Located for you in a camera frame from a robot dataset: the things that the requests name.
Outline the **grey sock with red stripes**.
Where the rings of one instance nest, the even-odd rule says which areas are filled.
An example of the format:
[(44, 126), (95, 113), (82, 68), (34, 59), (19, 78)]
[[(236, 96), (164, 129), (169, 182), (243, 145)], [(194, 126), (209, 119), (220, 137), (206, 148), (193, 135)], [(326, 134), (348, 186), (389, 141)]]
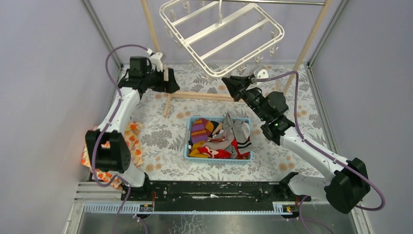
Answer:
[(232, 141), (234, 140), (233, 134), (233, 120), (229, 113), (226, 113), (226, 116), (223, 120), (222, 130), (214, 137), (214, 139), (221, 139), (221, 142), (215, 143), (213, 149), (215, 150), (224, 150), (228, 148)]

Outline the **white plastic clip hanger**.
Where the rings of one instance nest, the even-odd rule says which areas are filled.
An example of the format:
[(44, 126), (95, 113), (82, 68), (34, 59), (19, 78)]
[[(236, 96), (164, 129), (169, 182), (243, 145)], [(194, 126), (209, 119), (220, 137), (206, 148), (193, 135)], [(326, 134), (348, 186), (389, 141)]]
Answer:
[(253, 2), (170, 0), (159, 8), (165, 29), (179, 49), (214, 78), (228, 75), (268, 49), (277, 49), (285, 30)]

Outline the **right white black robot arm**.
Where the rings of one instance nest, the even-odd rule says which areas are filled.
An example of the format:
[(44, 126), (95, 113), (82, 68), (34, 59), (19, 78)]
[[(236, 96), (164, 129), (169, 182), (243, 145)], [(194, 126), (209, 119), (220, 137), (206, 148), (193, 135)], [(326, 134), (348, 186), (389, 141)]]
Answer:
[(264, 96), (260, 88), (250, 87), (256, 81), (253, 75), (231, 76), (222, 81), (233, 100), (243, 100), (263, 122), (261, 130), (268, 140), (299, 155), (322, 174), (322, 177), (291, 174), (279, 188), (281, 198), (287, 201), (297, 195), (324, 198), (337, 211), (347, 214), (370, 192), (365, 163), (358, 158), (348, 160), (306, 138), (298, 121), (291, 121), (285, 115), (289, 107), (282, 92)]

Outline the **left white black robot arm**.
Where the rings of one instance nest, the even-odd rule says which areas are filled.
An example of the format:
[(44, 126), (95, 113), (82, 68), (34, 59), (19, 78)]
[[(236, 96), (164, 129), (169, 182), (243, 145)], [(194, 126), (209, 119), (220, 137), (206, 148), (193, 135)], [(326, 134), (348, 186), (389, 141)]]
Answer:
[(148, 89), (169, 94), (180, 89), (174, 70), (163, 65), (163, 57), (161, 52), (149, 57), (131, 57), (127, 73), (116, 84), (117, 94), (109, 113), (96, 130), (85, 135), (92, 172), (116, 173), (133, 187), (132, 194), (139, 200), (149, 198), (151, 188), (145, 183), (146, 174), (132, 163), (124, 132), (133, 108)]

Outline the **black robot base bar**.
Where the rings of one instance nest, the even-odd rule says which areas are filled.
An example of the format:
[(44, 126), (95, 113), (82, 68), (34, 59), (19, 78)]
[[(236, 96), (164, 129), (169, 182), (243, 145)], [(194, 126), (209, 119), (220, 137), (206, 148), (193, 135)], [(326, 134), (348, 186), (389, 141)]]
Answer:
[(299, 203), (311, 201), (295, 195), (285, 182), (226, 181), (147, 181), (143, 187), (122, 186), (121, 200), (149, 202), (177, 208), (199, 207), (225, 209), (264, 207), (270, 202), (288, 205), (294, 210)]

